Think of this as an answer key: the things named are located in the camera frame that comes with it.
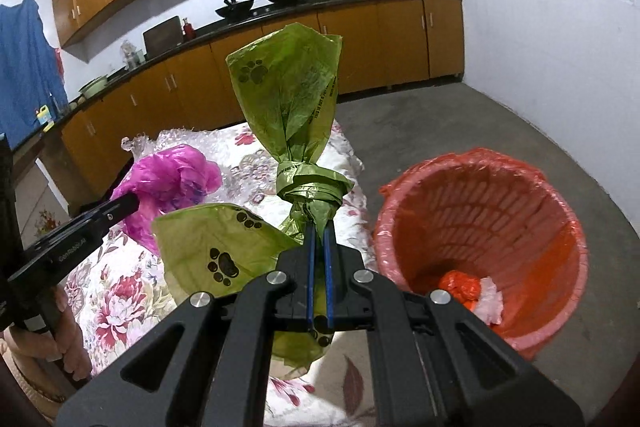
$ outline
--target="knotted green bag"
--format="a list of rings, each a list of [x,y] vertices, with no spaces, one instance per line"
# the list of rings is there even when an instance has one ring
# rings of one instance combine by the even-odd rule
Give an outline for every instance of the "knotted green bag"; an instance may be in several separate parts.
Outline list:
[[[302,242],[312,220],[322,237],[353,183],[316,165],[334,121],[339,36],[295,23],[226,58],[247,123],[277,160],[276,191],[292,204],[277,230],[234,204],[203,204],[158,217],[153,230],[176,301],[196,291],[223,296],[275,267],[278,254]],[[326,312],[324,280],[316,282],[316,314]],[[292,368],[322,356],[330,338],[277,333],[273,357]]]

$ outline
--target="magenta plastic bag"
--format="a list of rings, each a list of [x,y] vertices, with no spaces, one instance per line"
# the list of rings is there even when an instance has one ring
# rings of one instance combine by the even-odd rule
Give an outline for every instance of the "magenta plastic bag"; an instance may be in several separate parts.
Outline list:
[[[207,194],[221,185],[218,164],[183,144],[140,158],[113,191],[111,199],[128,192],[138,196],[140,206],[124,219],[124,232],[158,255],[151,222],[162,214],[202,203]]]

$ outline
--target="trash can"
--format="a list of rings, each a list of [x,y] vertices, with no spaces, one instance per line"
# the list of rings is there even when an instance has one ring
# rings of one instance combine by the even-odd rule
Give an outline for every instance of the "trash can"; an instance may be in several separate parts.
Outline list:
[[[544,175],[489,149],[447,154],[380,188],[380,273],[426,295],[447,271],[492,277],[504,298],[492,328],[532,359],[578,305],[588,272],[582,227]]]

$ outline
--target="blue curtain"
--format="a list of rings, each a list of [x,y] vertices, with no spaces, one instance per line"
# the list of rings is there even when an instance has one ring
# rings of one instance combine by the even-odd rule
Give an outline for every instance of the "blue curtain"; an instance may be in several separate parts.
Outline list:
[[[40,124],[36,110],[68,104],[58,73],[56,51],[49,46],[35,0],[0,5],[0,133],[15,148]]]

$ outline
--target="gray floor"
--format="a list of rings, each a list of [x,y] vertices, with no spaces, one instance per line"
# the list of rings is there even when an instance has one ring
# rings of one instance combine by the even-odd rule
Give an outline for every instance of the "gray floor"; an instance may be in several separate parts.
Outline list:
[[[584,227],[590,272],[577,312],[535,365],[580,404],[587,420],[593,418],[640,349],[640,239],[619,208],[559,147],[464,84],[343,102],[336,118],[364,162],[360,182],[373,220],[381,185],[443,153],[488,147],[546,174]]]

